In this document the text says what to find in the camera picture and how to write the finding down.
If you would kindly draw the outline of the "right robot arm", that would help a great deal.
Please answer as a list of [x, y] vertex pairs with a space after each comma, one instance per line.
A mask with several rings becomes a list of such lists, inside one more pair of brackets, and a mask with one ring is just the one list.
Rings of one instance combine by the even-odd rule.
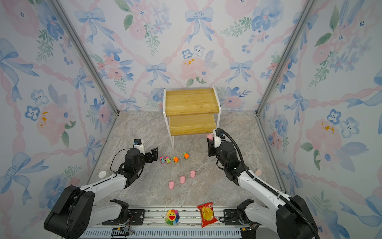
[[242, 225], [241, 235], [254, 239], [259, 226], [277, 233], [281, 239], [317, 239], [318, 227], [306, 202], [299, 196], [291, 197], [260, 179], [238, 159], [240, 153], [233, 142], [208, 135], [208, 155], [217, 159], [217, 166], [227, 179], [249, 191], [263, 205], [247, 199], [237, 210], [224, 210], [221, 218], [226, 225]]

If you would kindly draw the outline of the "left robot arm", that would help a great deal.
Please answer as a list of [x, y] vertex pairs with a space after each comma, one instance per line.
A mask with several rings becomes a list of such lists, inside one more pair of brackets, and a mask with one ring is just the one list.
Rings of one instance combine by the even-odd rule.
[[65, 239], [78, 239], [88, 228], [107, 221], [127, 225], [133, 218], [128, 203], [117, 199], [103, 205], [97, 203], [131, 186], [139, 179], [145, 164], [158, 160], [158, 151], [130, 148], [124, 163], [110, 177], [91, 185], [66, 187], [45, 219], [44, 229]]

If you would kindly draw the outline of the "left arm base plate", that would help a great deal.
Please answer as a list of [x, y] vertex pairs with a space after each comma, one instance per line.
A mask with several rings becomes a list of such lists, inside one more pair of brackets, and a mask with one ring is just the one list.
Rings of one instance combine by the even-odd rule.
[[144, 209], [129, 209], [126, 221], [122, 222], [121, 219], [109, 220], [103, 222], [103, 226], [142, 226], [145, 218]]

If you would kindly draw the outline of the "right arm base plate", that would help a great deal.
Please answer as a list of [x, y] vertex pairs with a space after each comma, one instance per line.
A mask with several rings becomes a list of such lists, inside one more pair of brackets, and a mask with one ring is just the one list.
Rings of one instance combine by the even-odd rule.
[[220, 219], [224, 220], [226, 226], [244, 226], [249, 223], [244, 211], [239, 209], [224, 209], [223, 217]]

